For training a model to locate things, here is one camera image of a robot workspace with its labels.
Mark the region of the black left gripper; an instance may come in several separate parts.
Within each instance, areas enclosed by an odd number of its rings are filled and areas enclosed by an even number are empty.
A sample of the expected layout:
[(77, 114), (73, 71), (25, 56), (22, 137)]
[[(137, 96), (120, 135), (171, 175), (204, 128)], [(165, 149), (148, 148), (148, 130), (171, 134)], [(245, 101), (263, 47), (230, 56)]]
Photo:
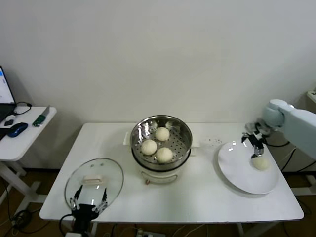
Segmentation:
[(87, 233), (92, 220), (99, 216), (107, 207), (107, 188), (105, 188), (101, 203), (97, 206), (90, 204), (78, 204), (78, 198), (81, 194), (83, 185), (75, 192), (75, 195), (70, 198), (71, 214), (75, 218), (73, 225), (74, 233)]

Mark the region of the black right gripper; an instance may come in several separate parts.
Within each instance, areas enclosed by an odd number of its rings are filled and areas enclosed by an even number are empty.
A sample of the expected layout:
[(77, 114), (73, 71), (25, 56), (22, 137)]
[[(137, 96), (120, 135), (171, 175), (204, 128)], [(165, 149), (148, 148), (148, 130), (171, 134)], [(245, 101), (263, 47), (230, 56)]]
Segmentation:
[(241, 142), (248, 140), (254, 147), (254, 153), (251, 159), (261, 157), (264, 153), (263, 144), (266, 144), (266, 138), (270, 136), (272, 129), (265, 123), (249, 123), (248, 133), (243, 132)]

